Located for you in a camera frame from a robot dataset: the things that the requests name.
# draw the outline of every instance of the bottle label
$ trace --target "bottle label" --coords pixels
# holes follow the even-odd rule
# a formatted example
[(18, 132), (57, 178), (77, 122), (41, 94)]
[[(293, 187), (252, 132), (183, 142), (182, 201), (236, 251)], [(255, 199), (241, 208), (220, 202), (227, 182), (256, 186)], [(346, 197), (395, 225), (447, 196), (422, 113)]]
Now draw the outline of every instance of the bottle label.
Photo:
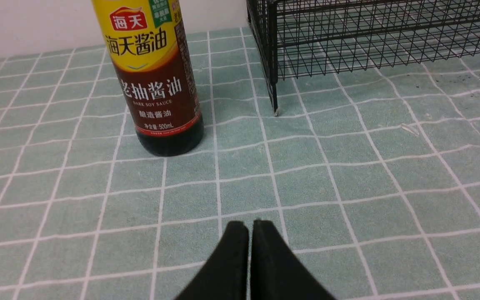
[(92, 0), (121, 91), (144, 135), (201, 118), (179, 0)]

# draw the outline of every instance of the white wall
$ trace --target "white wall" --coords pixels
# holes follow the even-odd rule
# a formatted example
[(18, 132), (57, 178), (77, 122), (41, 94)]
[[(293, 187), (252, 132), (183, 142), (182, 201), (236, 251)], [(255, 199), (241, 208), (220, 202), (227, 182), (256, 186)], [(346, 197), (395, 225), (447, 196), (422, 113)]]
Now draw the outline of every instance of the white wall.
[[(188, 33), (244, 26), (245, 0), (180, 0)], [(0, 57), (103, 43), (91, 0), (0, 0)]]

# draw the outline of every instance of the wire mesh basket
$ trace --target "wire mesh basket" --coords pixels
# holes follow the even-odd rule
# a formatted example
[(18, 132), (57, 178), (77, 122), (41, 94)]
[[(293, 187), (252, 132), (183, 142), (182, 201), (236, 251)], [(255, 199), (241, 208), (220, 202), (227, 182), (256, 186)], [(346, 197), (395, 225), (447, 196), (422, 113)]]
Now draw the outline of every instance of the wire mesh basket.
[(480, 0), (247, 0), (268, 92), (276, 84), (480, 53)]

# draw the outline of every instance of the yellow label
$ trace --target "yellow label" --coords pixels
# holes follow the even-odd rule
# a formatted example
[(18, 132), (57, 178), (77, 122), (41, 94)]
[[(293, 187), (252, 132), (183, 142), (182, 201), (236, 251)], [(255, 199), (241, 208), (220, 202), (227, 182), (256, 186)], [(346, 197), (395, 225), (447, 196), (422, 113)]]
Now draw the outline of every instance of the yellow label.
[(126, 72), (164, 65), (177, 50), (179, 0), (92, 0), (112, 62)]

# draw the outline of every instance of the tile floor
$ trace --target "tile floor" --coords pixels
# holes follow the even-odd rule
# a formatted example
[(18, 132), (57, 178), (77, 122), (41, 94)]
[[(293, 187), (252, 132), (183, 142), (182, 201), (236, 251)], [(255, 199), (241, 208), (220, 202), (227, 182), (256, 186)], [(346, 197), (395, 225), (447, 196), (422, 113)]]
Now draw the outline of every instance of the tile floor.
[(275, 118), (246, 28), (189, 40), (206, 136), (168, 159), (103, 46), (0, 59), (0, 300), (170, 300), (255, 218), (341, 300), (480, 300), (480, 55), (286, 80)]

